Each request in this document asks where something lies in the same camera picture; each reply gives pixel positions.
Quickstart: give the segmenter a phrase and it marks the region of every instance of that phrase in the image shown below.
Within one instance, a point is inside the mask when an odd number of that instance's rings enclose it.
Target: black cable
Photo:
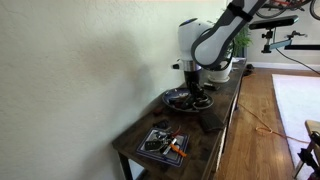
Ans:
[[[273,43],[275,42],[276,31],[277,31],[277,28],[274,28]],[[303,64],[302,62],[300,62],[300,61],[298,61],[298,60],[295,60],[295,59],[292,59],[292,58],[286,56],[286,55],[283,54],[281,51],[279,51],[278,48],[276,48],[276,50],[277,50],[283,57],[285,57],[285,58],[287,58],[287,59],[289,59],[289,60],[291,60],[291,61],[294,61],[294,62],[296,62],[296,63],[299,63],[299,64],[305,66],[306,68],[310,69],[311,71],[313,71],[313,72],[317,73],[318,75],[320,75],[320,73],[319,73],[318,71],[312,69],[311,67],[307,66],[306,64]]]

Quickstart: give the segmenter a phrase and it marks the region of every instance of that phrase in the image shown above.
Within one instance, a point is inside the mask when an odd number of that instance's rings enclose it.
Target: tray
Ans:
[[[155,152],[155,151],[146,151],[144,149],[144,144],[146,141],[151,141],[155,138],[155,133],[156,132],[164,132],[162,129],[158,129],[158,128],[151,128],[147,134],[147,136],[144,138],[144,140],[141,142],[141,144],[139,145],[139,147],[137,148],[137,153],[166,163],[166,164],[170,164],[176,167],[180,167],[182,164],[182,160],[183,157],[180,156],[178,153],[174,152],[174,151],[169,151],[169,153],[167,155],[162,155],[160,152]],[[179,134],[176,136],[177,139],[177,143],[181,146],[180,149],[185,152],[187,149],[187,143],[189,141],[189,136],[186,134]]]

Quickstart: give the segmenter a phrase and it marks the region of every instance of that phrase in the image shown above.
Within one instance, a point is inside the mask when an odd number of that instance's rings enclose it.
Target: green plant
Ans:
[[[248,47],[249,44],[252,43],[249,35],[250,35],[249,27],[248,25],[246,25],[240,30],[240,32],[233,39],[234,46],[233,46],[233,43],[230,43],[228,47],[227,55],[229,55],[233,49],[233,56],[234,57],[239,56],[240,52],[242,51],[242,48]]]

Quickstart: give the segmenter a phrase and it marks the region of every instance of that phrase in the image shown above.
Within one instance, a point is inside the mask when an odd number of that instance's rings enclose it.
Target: wooden floor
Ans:
[[[255,69],[242,82],[239,104],[243,105],[274,131],[284,133],[277,108],[272,74],[316,76],[311,71]],[[217,180],[286,180],[292,179],[293,163],[286,139],[263,135],[255,130],[263,126],[257,118],[239,106],[234,113],[226,149]]]

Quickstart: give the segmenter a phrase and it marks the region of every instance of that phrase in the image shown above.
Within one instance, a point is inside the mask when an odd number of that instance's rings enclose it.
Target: dark wooden table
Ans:
[[[198,180],[208,179],[214,174],[218,152],[221,149],[221,142],[225,141],[226,138],[222,138],[222,130],[204,133],[199,123],[199,115],[208,112],[215,113],[226,124],[226,129],[228,129],[233,112],[232,107],[237,102],[237,95],[240,91],[245,62],[234,63],[233,68],[235,70],[230,73],[230,80],[227,83],[216,84],[220,86],[218,91],[205,90],[205,93],[214,99],[214,104],[210,108],[200,113],[175,112],[167,108],[159,116],[154,116],[150,112],[113,141],[113,147],[118,151],[126,179],[132,179],[128,159],[135,161],[149,173],[162,179]],[[207,81],[207,75],[208,72],[203,70],[200,84]],[[147,135],[150,128],[152,128],[153,123],[163,119],[169,120],[172,130],[177,129],[181,125],[182,133],[189,135],[186,151],[188,156],[183,159],[181,167],[170,166],[136,153],[139,144]]]

